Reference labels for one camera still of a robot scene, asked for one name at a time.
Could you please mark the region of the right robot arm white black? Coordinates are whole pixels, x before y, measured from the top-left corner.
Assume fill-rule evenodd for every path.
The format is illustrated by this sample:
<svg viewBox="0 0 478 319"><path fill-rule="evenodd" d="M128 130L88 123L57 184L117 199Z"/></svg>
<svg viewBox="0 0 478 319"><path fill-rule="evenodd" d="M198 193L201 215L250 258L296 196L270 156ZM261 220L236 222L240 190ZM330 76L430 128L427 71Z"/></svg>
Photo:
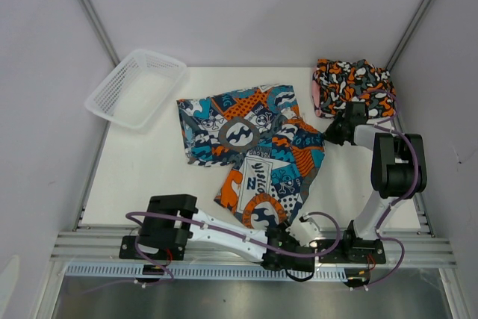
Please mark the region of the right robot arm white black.
<svg viewBox="0 0 478 319"><path fill-rule="evenodd" d="M423 138L371 124L366 104L349 102L327 128L325 140L341 146L348 142L372 151L372 194L344 231L338 248L348 261L371 255L383 263L380 230L403 202L423 192L427 184Z"/></svg>

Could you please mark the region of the pink shark print shorts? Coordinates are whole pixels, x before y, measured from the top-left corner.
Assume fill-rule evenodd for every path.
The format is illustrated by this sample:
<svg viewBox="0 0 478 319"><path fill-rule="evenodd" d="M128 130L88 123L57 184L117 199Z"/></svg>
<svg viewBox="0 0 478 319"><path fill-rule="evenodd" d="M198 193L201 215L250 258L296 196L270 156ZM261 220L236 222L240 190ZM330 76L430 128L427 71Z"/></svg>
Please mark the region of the pink shark print shorts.
<svg viewBox="0 0 478 319"><path fill-rule="evenodd" d="M311 80L311 99L314 105L314 112L317 117L322 116L321 101L320 101L321 87L318 77L314 73Z"/></svg>

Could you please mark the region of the orange camouflage shorts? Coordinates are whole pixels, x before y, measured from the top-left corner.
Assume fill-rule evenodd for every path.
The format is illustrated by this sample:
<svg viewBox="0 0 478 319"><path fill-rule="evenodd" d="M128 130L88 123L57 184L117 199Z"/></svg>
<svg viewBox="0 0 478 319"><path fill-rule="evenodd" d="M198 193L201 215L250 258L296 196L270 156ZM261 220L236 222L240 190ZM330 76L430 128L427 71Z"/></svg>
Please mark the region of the orange camouflage shorts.
<svg viewBox="0 0 478 319"><path fill-rule="evenodd" d="M317 61L314 73L321 87L320 118L334 118L345 109L347 102L364 102L372 119L396 114L396 91L387 69L376 67L365 59L348 62L322 58Z"/></svg>

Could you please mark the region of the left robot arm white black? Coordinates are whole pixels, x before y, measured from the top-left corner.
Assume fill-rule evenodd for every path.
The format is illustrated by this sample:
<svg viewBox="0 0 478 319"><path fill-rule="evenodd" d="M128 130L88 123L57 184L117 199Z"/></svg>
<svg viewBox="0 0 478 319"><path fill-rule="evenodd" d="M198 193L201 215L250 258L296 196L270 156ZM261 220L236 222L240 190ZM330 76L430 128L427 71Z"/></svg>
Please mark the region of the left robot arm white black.
<svg viewBox="0 0 478 319"><path fill-rule="evenodd" d="M184 249L197 242L234 253L266 270L314 270L314 250L281 226L249 229L223 222L199 210L192 195L153 196L145 212L131 213L130 218L143 219L135 248L147 259L156 258L161 250Z"/></svg>

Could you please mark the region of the blue orange patterned shorts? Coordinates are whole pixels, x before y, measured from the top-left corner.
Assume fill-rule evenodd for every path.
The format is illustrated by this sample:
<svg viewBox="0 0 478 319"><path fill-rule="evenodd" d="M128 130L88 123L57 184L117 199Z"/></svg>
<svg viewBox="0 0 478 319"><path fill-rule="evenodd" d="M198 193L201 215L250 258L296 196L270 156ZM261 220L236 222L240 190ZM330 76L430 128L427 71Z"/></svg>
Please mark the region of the blue orange patterned shorts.
<svg viewBox="0 0 478 319"><path fill-rule="evenodd" d="M189 163L231 167L216 204L250 229L292 223L325 158L323 135L300 116L294 88L261 85L176 104Z"/></svg>

